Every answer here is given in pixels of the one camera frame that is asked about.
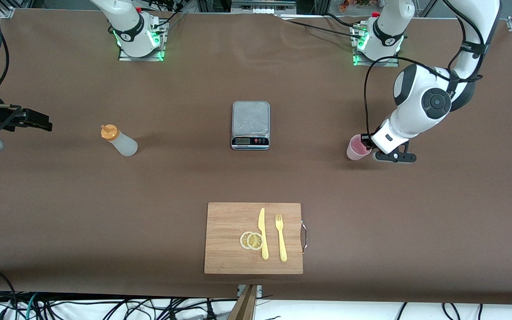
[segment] digital kitchen scale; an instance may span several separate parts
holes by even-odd
[[[270,147],[270,104],[266,101],[236,101],[232,105],[234,150],[268,150]]]

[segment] dried lemon slice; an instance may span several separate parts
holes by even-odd
[[[250,247],[248,247],[248,236],[251,234],[252,231],[246,231],[245,233],[242,233],[242,235],[240,236],[240,245],[242,245],[244,249],[250,250]]]
[[[260,250],[262,247],[262,235],[260,233],[250,233],[248,236],[248,247],[252,250]]]

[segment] yellow knife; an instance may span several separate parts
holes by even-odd
[[[268,244],[266,243],[266,224],[264,223],[264,208],[260,210],[258,217],[258,229],[262,233],[262,259],[268,260]]]

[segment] plastic fork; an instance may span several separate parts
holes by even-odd
[[[288,260],[288,255],[286,253],[286,244],[284,243],[284,235],[282,233],[282,230],[284,229],[284,221],[280,214],[276,215],[276,229],[278,229],[278,235],[280,237],[280,260],[284,263]]]

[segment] wooden stand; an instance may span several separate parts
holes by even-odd
[[[258,285],[248,285],[234,304],[234,308],[226,320],[252,320],[256,310]]]

